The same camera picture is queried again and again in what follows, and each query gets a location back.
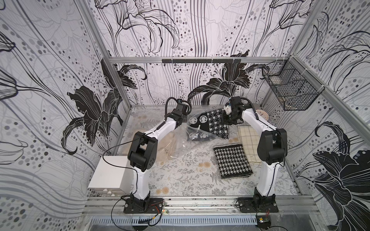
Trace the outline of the cream checked scarf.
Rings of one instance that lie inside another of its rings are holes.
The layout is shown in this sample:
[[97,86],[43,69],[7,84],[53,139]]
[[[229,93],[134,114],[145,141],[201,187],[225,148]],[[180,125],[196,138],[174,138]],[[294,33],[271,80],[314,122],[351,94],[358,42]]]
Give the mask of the cream checked scarf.
[[251,163],[260,163],[261,159],[257,154],[260,137],[251,126],[239,126],[238,132],[244,153]]

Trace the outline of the clear plastic vacuum bag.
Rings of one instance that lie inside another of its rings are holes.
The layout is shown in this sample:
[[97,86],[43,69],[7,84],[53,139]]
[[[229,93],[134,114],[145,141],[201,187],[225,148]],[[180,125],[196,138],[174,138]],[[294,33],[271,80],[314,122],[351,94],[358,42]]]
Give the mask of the clear plastic vacuum bag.
[[[183,158],[187,153],[202,148],[213,140],[227,141],[229,127],[221,123],[222,106],[196,106],[184,117],[182,125],[169,132],[159,141],[156,162],[168,162]],[[163,121],[164,107],[138,107],[129,119],[124,141],[134,137],[136,132],[146,132]]]

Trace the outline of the black patterned cloth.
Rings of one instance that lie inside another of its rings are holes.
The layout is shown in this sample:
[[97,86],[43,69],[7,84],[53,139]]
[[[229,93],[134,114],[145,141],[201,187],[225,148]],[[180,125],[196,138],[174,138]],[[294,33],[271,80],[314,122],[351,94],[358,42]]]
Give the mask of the black patterned cloth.
[[223,110],[217,109],[190,116],[187,135],[189,141],[210,141],[216,138],[228,139],[228,125],[222,123]]

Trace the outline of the beige fluffy cloth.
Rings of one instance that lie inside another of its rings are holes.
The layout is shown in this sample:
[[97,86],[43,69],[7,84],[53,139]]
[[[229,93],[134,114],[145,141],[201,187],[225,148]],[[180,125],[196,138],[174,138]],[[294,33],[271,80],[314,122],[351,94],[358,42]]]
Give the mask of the beige fluffy cloth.
[[185,155],[184,141],[186,141],[183,131],[172,131],[167,134],[158,144],[157,160],[169,161],[181,158]]

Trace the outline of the black white houndstooth scarf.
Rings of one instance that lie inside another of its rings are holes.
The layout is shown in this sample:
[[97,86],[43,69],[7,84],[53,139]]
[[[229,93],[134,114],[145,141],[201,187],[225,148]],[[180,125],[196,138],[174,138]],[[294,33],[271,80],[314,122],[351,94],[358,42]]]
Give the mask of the black white houndstooth scarf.
[[232,143],[213,148],[221,179],[249,177],[253,174],[241,143]]

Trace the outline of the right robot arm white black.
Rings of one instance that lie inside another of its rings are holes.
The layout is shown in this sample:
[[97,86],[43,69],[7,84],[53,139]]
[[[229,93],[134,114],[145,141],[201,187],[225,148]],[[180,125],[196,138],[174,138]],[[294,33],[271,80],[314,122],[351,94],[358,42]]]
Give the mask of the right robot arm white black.
[[239,96],[225,104],[222,122],[226,125],[247,122],[260,137],[257,154],[262,166],[253,199],[258,205],[273,203],[278,169],[284,166],[288,152],[286,130],[271,125],[257,113],[249,99]]

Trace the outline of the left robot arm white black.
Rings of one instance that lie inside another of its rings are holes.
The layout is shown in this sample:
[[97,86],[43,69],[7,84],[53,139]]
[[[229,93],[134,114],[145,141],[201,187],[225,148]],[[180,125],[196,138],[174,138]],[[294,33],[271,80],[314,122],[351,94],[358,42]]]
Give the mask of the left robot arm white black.
[[150,198],[149,175],[157,158],[159,142],[169,133],[179,128],[184,118],[192,111],[192,105],[186,100],[170,97],[165,103],[165,115],[162,122],[146,132],[137,132],[128,154],[131,167],[137,173],[133,200],[145,202]]

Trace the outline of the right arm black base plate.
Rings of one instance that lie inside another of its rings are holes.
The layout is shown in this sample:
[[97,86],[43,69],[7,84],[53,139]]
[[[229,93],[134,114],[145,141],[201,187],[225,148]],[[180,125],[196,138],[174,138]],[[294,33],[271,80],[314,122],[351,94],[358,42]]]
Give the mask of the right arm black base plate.
[[278,213],[279,209],[274,197],[256,199],[240,197],[236,201],[236,207],[241,213]]

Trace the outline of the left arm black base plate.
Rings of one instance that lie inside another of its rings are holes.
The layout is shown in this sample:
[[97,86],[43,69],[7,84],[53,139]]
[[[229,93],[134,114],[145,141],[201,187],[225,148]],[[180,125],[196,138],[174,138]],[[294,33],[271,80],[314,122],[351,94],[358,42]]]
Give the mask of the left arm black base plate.
[[125,214],[159,214],[163,206],[163,198],[149,198],[146,200],[137,200],[129,198],[124,207]]

